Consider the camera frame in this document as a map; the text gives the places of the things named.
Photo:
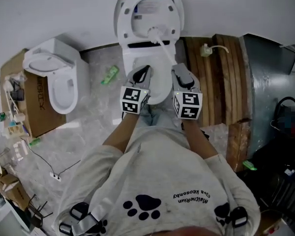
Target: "power strip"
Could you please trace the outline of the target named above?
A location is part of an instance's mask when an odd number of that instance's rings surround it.
[[[59,175],[54,174],[54,173],[52,173],[52,172],[49,172],[49,174],[50,174],[50,176],[51,176],[53,179],[55,179],[55,180],[61,182],[61,177],[59,177]]]

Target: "jeans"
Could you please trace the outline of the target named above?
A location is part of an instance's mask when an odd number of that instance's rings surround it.
[[[174,125],[172,118],[159,108],[151,109],[149,105],[146,105],[140,113],[136,127],[149,127],[160,126],[166,128],[177,127]]]

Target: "white toilet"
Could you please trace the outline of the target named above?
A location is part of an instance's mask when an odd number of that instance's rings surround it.
[[[159,44],[148,39],[148,30],[160,26],[171,55],[184,26],[181,0],[118,0],[114,13],[115,35],[122,47],[126,75],[141,65],[152,67],[148,104],[162,102],[172,89],[172,64]]]
[[[55,38],[26,52],[23,68],[47,76],[50,104],[60,114],[70,113],[90,94],[89,64],[77,50]]]

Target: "wooden plank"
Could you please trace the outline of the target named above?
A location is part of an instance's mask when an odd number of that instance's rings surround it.
[[[203,46],[204,44],[208,44],[211,46],[210,42],[212,42],[211,38],[198,38],[199,45]],[[207,88],[207,98],[208,98],[208,109],[209,109],[209,125],[215,125],[215,111],[214,111],[214,88],[213,88],[213,78],[212,78],[212,70],[210,57],[202,57],[204,61],[205,71],[206,71],[206,88]]]
[[[250,122],[234,123],[229,126],[226,160],[235,171],[243,170],[250,141]]]
[[[213,46],[213,40],[210,38],[207,41],[209,46]],[[222,106],[221,106],[221,88],[224,92],[224,81],[223,81],[223,73],[221,69],[217,66],[217,49],[213,49],[213,54],[209,56],[210,59],[210,67],[211,67],[211,74],[212,74],[212,86],[213,86],[213,96],[214,96],[214,124],[221,124],[222,123]]]
[[[229,125],[227,150],[226,150],[226,161],[231,166],[233,171],[235,171],[238,166],[240,133],[241,133],[241,124],[240,123],[234,123],[234,124]]]
[[[239,72],[240,72],[240,82],[241,82],[241,102],[242,102],[242,119],[251,118],[248,109],[248,88],[247,88],[247,78],[246,78],[246,67],[244,63],[244,58],[242,55],[239,39],[235,39],[235,47],[238,58]]]
[[[206,70],[203,57],[200,55],[200,42],[199,38],[192,38],[194,44],[194,50],[198,65],[198,73],[199,73],[199,81],[200,81],[200,89],[202,92],[202,125],[203,127],[207,127],[210,125],[209,122],[209,106],[208,106],[208,93],[207,93],[207,78],[206,78]]]
[[[236,81],[236,98],[237,98],[237,117],[236,121],[242,119],[242,97],[241,97],[241,77],[240,77],[240,69],[238,64],[238,56],[235,45],[236,37],[228,36],[228,41],[230,44],[230,53],[232,53],[234,72],[235,72],[235,81]]]
[[[230,76],[230,84],[231,84],[231,94],[232,94],[232,123],[237,122],[237,88],[236,88],[236,80],[235,80],[235,71],[234,64],[232,59],[232,53],[230,52],[230,43],[227,36],[222,36],[224,46],[229,50],[229,53],[226,53],[226,59],[228,64],[228,71]]]
[[[194,50],[192,38],[186,37],[185,43],[187,46],[187,56],[189,58],[189,64],[190,64],[189,69],[198,78],[199,77],[198,65],[197,65],[197,60],[196,60],[196,56],[195,56],[195,50]]]
[[[217,45],[224,45],[223,39],[221,35],[215,35],[213,37],[213,41]],[[224,49],[218,48],[218,65],[221,67],[224,81],[224,98],[225,101],[221,101],[222,111],[225,109],[225,114],[222,115],[222,121],[226,125],[232,124],[232,93],[231,93],[231,82],[230,75],[228,70],[228,63],[226,58],[226,52]]]
[[[199,79],[199,72],[198,72],[198,64],[197,64],[197,59],[195,55],[195,48],[193,44],[193,40],[191,37],[186,37],[185,38],[185,43],[187,46],[187,56],[189,59],[189,69],[190,71]],[[200,112],[199,118],[198,118],[198,123],[200,127],[203,127],[203,115],[202,111]]]

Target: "toilet tank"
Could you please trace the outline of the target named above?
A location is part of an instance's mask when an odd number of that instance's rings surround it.
[[[44,43],[31,48],[25,53],[25,59],[33,54],[38,53],[51,53],[70,63],[81,59],[78,50],[61,42],[60,40],[57,40],[56,38],[49,39]]]

